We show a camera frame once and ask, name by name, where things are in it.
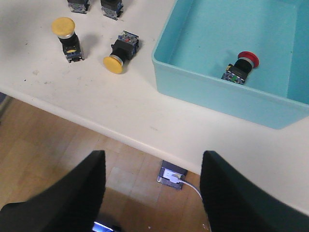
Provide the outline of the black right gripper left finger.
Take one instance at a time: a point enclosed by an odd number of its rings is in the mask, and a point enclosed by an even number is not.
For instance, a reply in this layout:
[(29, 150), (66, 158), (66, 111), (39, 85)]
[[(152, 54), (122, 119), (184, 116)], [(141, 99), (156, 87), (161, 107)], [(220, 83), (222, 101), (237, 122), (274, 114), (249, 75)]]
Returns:
[(90, 232), (106, 184), (105, 152), (92, 151), (42, 193), (0, 211), (2, 232)]

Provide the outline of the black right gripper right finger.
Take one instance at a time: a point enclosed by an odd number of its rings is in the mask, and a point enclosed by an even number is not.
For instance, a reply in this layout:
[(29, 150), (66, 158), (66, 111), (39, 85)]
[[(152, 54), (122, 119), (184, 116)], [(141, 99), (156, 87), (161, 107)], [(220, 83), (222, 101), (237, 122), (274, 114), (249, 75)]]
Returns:
[(203, 154), (200, 191), (213, 232), (307, 232), (309, 217), (256, 186), (218, 153)]

